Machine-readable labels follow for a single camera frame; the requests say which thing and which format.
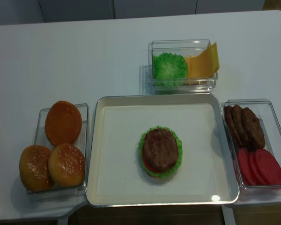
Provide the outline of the sesame bun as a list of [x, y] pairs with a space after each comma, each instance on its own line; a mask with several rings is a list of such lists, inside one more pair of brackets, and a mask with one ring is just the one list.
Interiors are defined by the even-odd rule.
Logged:
[[74, 187], [83, 183], [85, 156], [75, 146], [64, 143], [51, 152], [48, 159], [51, 179], [61, 187]]
[[31, 145], [23, 150], [19, 173], [21, 182], [28, 191], [41, 192], [53, 187], [54, 182], [48, 170], [50, 154], [50, 149], [41, 145]]

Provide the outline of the clear patty tomato container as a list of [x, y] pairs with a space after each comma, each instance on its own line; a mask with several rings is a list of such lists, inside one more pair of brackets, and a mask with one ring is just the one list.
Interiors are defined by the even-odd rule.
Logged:
[[[269, 151], [281, 166], [281, 127], [275, 114], [272, 103], [267, 99], [234, 99], [222, 102], [226, 106], [240, 105], [249, 107], [260, 120], [260, 125], [265, 134], [265, 149]], [[281, 203], [281, 186], [248, 186], [241, 177], [237, 157], [237, 146], [232, 142], [232, 137], [225, 128], [230, 154], [233, 160], [234, 172], [239, 186], [239, 197], [235, 205], [248, 204], [276, 204]]]

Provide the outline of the yellow cheese slice in container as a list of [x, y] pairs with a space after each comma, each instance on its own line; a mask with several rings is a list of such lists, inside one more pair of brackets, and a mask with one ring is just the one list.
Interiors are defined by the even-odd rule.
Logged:
[[188, 65], [188, 78], [196, 78], [197, 77], [197, 65], [195, 57], [193, 56], [186, 56], [184, 57]]

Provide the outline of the green lettuce on burger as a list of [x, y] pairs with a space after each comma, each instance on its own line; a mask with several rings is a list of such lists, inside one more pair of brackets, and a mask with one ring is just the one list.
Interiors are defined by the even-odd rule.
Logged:
[[138, 154], [144, 172], [153, 178], [168, 179], [182, 164], [182, 141], [168, 127], [152, 127], [141, 135]]

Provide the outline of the clear plastic bun container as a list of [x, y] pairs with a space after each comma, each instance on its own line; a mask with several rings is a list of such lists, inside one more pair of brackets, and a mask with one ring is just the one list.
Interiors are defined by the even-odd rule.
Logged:
[[[89, 107], [87, 104], [75, 105], [79, 110], [82, 118], [82, 127], [78, 139], [75, 141], [74, 146], [77, 147], [85, 157], [85, 163], [88, 163], [89, 157]], [[50, 150], [54, 149], [54, 146], [49, 142], [45, 134], [45, 120], [49, 112], [49, 108], [41, 109], [39, 112], [37, 130], [35, 135], [35, 145], [42, 145]], [[26, 191], [26, 196], [30, 201], [40, 201], [45, 199], [57, 199], [66, 198], [74, 195], [83, 195], [86, 192], [86, 177], [83, 178], [83, 182], [80, 185], [73, 187], [60, 187], [55, 184], [51, 189], [42, 192]]]

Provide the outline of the left red tomato slice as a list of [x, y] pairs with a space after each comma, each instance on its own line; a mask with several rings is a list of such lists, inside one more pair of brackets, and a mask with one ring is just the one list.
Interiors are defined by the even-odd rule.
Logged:
[[237, 160], [244, 182], [249, 186], [257, 185], [256, 180], [250, 171], [249, 152], [246, 148], [241, 148], [238, 150]]

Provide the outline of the brown patty on burger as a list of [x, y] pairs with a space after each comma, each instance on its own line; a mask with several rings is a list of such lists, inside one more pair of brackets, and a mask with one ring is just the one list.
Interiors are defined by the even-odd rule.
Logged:
[[153, 128], [148, 131], [143, 140], [141, 150], [145, 150], [147, 160], [154, 153], [158, 154], [156, 157], [155, 166], [159, 168], [162, 173], [165, 173], [169, 169], [173, 168], [178, 163], [178, 143], [170, 130], [166, 128]]

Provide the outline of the plain orange bun bottom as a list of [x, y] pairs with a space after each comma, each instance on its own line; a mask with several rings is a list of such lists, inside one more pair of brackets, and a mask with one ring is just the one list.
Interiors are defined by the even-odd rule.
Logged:
[[81, 114], [73, 104], [58, 101], [50, 108], [45, 120], [45, 134], [53, 146], [75, 143], [81, 128]]

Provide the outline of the middle brown meat patty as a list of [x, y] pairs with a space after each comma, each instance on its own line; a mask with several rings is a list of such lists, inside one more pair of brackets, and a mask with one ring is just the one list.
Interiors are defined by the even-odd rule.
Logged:
[[234, 105], [232, 107], [232, 117], [233, 117], [234, 125], [237, 130], [238, 136], [239, 136], [243, 146], [246, 148], [249, 148], [251, 146], [251, 143], [250, 143], [249, 138], [242, 125], [241, 111], [242, 111], [242, 108], [239, 105]]

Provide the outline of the yellow cheese slice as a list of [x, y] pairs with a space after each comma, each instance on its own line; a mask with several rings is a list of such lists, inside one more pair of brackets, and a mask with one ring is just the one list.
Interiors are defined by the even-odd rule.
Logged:
[[196, 78], [212, 77], [220, 68], [217, 43], [207, 47], [201, 54], [195, 56], [197, 65]]
[[197, 65], [195, 57], [193, 56], [186, 56], [184, 57], [188, 65], [188, 78], [196, 78], [197, 77]]

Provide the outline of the white metal baking tray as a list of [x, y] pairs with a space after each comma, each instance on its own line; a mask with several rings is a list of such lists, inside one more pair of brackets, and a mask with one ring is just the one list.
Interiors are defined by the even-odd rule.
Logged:
[[[141, 167], [141, 135], [167, 127], [182, 164], [166, 179]], [[234, 203], [239, 186], [220, 104], [209, 93], [103, 97], [96, 105], [87, 200], [93, 206]]]

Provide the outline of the green lettuce in container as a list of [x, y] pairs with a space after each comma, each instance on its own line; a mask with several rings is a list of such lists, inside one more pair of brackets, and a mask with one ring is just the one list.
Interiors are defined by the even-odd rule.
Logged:
[[188, 65], [181, 55], [167, 52], [153, 55], [153, 76], [155, 79], [183, 79], [188, 76]]

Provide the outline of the red tomato slice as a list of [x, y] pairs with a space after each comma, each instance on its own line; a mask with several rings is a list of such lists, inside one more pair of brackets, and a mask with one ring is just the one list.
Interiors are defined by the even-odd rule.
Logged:
[[254, 156], [258, 173], [268, 185], [281, 185], [281, 167], [265, 149], [257, 149]]
[[267, 182], [260, 176], [254, 161], [255, 152], [249, 153], [249, 167], [252, 173], [253, 178], [257, 185], [267, 185]]
[[257, 185], [256, 180], [250, 171], [249, 152], [246, 148], [241, 148], [238, 150], [237, 160], [244, 182], [249, 186]]

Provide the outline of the burger bottom bun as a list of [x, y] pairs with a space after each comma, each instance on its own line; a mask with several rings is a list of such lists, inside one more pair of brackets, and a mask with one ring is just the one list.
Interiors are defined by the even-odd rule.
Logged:
[[150, 177], [157, 178], [157, 179], [167, 179], [169, 174], [167, 173], [154, 173], [154, 172], [147, 172]]

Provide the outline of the right sesame bun top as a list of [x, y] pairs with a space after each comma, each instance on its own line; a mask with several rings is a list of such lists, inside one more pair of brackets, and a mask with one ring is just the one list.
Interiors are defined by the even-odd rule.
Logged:
[[48, 159], [51, 179], [61, 187], [74, 187], [83, 183], [85, 156], [75, 146], [64, 143], [51, 152]]

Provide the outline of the left brown meat patty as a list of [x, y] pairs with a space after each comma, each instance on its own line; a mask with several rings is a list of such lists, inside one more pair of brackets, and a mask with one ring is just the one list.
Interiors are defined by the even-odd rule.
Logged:
[[238, 132], [236, 130], [233, 118], [232, 118], [232, 106], [228, 105], [224, 107], [224, 118], [226, 121], [226, 124], [228, 126], [230, 135], [233, 139], [233, 142], [237, 145], [238, 148], [243, 147], [243, 143], [238, 135]]

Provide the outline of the right red tomato slice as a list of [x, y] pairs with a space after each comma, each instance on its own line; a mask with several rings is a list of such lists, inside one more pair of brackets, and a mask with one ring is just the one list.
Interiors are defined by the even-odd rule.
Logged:
[[281, 167], [265, 149], [257, 149], [254, 156], [258, 173], [268, 185], [281, 185]]

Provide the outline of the left sesame bun top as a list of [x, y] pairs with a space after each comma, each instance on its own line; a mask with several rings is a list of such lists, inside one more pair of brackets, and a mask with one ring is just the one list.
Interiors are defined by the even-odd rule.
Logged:
[[21, 182], [28, 191], [41, 192], [53, 187], [54, 182], [48, 170], [50, 154], [50, 149], [41, 145], [31, 145], [23, 150], [19, 173]]

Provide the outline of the clear lettuce cheese container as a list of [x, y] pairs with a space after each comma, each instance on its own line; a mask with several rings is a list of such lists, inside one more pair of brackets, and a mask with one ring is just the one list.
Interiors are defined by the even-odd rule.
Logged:
[[148, 45], [148, 76], [152, 92], [155, 94], [211, 92], [216, 86], [218, 71], [209, 78], [187, 76], [183, 79], [155, 79], [153, 76], [153, 55], [158, 56], [166, 52], [183, 57], [195, 57], [211, 45], [213, 44], [208, 39], [152, 41]]

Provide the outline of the red tomato on burger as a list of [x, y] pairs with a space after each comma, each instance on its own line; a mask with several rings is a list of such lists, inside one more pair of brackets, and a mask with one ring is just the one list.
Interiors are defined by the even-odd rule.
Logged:
[[149, 169], [151, 172], [162, 173], [162, 171], [155, 166], [155, 163], [153, 163], [154, 166], [152, 166], [152, 162], [157, 160], [156, 159], [157, 156], [158, 156], [158, 154], [154, 153], [153, 156], [150, 156], [149, 160], [147, 160], [147, 157], [145, 155], [145, 150], [142, 149], [142, 161], [143, 161], [145, 167], [147, 169]]

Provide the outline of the middle red tomato slice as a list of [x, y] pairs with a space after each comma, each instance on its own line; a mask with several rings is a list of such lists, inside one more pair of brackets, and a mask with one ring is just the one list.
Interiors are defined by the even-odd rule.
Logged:
[[254, 161], [255, 152], [249, 153], [249, 167], [252, 173], [253, 178], [257, 185], [267, 185], [267, 182], [260, 176]]

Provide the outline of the brown meat patty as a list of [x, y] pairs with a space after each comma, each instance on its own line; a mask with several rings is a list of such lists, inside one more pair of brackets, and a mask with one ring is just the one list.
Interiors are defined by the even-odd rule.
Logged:
[[237, 145], [238, 148], [243, 147], [243, 143], [238, 135], [238, 132], [236, 130], [233, 118], [232, 118], [232, 106], [228, 105], [224, 107], [224, 118], [226, 121], [226, 124], [228, 126], [230, 135], [233, 139], [233, 142]]
[[241, 111], [242, 111], [242, 108], [239, 105], [234, 105], [232, 107], [232, 117], [233, 117], [234, 125], [237, 130], [238, 136], [239, 136], [243, 146], [246, 148], [249, 148], [251, 146], [251, 143], [250, 143], [249, 138], [242, 125]]
[[241, 119], [244, 130], [253, 148], [263, 149], [266, 144], [265, 136], [255, 113], [248, 107], [243, 108], [241, 110]]

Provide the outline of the right brown meat patty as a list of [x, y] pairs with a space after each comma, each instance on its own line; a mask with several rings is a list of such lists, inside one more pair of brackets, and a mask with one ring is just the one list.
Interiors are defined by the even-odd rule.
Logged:
[[241, 119], [244, 130], [253, 148], [263, 149], [266, 144], [265, 136], [255, 113], [248, 107], [243, 108], [241, 110]]

